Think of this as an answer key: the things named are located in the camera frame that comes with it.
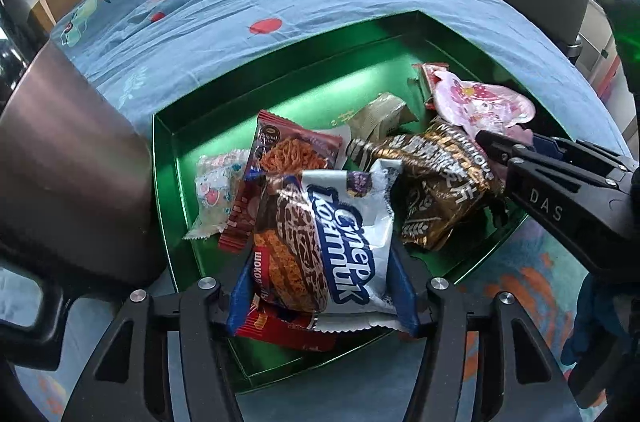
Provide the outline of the pink cartoon snack pouch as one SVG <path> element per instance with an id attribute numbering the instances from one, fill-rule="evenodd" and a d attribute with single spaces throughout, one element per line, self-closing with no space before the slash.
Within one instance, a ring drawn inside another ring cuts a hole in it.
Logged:
<path id="1" fill-rule="evenodd" d="M 534 133 L 524 124 L 535 118 L 536 108 L 527 97 L 504 86 L 461 80 L 449 70 L 439 75 L 442 81 L 433 97 L 442 119 L 461 127 L 470 138 L 488 131 L 533 144 Z"/>

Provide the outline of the brown gold cereal bar packet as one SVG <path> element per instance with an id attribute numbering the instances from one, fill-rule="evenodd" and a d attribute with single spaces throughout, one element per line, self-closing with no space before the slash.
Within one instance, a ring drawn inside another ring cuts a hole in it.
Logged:
<path id="1" fill-rule="evenodd" d="M 418 134 L 378 142 L 354 138 L 346 153 L 364 171 L 381 159 L 401 163 L 407 212 L 400 239 L 427 252 L 439 250 L 480 199 L 501 191 L 483 149 L 461 127 L 439 117 Z"/>

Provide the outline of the small red candy packet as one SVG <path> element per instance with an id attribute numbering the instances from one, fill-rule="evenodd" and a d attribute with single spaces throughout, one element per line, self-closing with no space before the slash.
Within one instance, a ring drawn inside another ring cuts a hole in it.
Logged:
<path id="1" fill-rule="evenodd" d="M 422 63 L 413 64 L 412 67 L 418 71 L 419 76 L 430 91 L 430 97 L 424 102 L 425 108 L 428 110 L 436 110 L 433 94 L 437 84 L 442 81 L 439 72 L 447 71 L 449 65 L 447 63 Z"/>

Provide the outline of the long red white snack bag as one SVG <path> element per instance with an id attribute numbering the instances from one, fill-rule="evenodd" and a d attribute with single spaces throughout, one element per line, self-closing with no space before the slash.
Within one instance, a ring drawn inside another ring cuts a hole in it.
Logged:
<path id="1" fill-rule="evenodd" d="M 262 284 L 266 256 L 265 249 L 250 250 L 250 257 L 231 292 L 227 319 L 229 334 L 292 350 L 332 350 L 337 342 L 336 333 L 310 330 L 309 314 L 280 309 L 260 296 L 259 285 Z"/>

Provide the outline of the small beige candy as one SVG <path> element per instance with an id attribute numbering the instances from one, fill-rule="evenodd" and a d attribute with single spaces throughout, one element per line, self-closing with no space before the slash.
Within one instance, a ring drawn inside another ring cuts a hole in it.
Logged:
<path id="1" fill-rule="evenodd" d="M 400 97 L 384 92 L 347 121 L 353 138 L 378 142 L 403 124 L 418 120 Z"/>

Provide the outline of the white cartoon candy packet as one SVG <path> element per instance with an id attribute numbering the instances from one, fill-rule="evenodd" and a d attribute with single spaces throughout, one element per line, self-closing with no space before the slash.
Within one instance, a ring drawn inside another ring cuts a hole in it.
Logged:
<path id="1" fill-rule="evenodd" d="M 203 155 L 198 159 L 194 179 L 198 216 L 184 239 L 206 239 L 224 230 L 248 156 L 248 149 L 233 149 L 229 153 Z"/>

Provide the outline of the silver chocolate cookie packet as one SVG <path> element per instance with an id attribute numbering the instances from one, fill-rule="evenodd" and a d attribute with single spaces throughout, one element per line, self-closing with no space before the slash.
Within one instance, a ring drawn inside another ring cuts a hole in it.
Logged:
<path id="1" fill-rule="evenodd" d="M 260 296 L 311 316 L 310 330 L 407 331 L 390 296 L 396 160 L 368 171 L 307 170 L 262 194 L 253 249 L 265 249 Z"/>

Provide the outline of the dark red noodle snack packet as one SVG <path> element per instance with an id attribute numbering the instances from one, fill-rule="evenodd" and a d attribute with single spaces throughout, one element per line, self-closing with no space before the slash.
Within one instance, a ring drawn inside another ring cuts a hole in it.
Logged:
<path id="1" fill-rule="evenodd" d="M 241 251 L 254 231 L 265 190 L 305 170 L 336 169 L 344 145 L 343 135 L 335 130 L 308 130 L 268 110 L 258 112 L 250 154 L 218 247 Z"/>

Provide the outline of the black brown electric kettle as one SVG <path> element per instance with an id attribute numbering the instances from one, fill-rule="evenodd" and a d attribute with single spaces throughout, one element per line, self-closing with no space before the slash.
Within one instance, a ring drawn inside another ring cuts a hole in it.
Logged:
<path id="1" fill-rule="evenodd" d="M 30 15 L 1 0 L 1 264 L 37 283 L 27 327 L 1 325 L 1 354 L 53 370 L 82 297 L 149 285 L 164 256 L 149 145 Z"/>

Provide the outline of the blue patterned bed duvet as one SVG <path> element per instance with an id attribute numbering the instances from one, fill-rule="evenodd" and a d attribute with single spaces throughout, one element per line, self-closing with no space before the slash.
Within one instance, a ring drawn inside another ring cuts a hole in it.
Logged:
<path id="1" fill-rule="evenodd" d="M 146 0 L 100 11 L 98 38 L 65 51 L 88 81 L 144 136 L 153 113 L 255 57 L 349 23 L 420 10 L 457 31 L 510 71 L 570 132 L 628 155 L 629 149 L 582 74 L 523 15 L 499 0 L 160 0 L 177 5 L 166 23 L 129 26 Z M 250 26 L 280 19 L 275 32 Z M 573 330 L 586 275 L 534 220 L 521 227 L 463 283 L 492 297 L 513 292 L 560 359 Z M 63 357 L 55 372 L 17 367 L 17 376 L 49 421 L 61 420 L 70 392 L 113 319 L 115 307 L 79 300 L 70 311 Z M 391 421 L 406 408 L 423 341 L 395 333 L 352 355 L 257 392 L 242 394 L 247 421 Z"/>

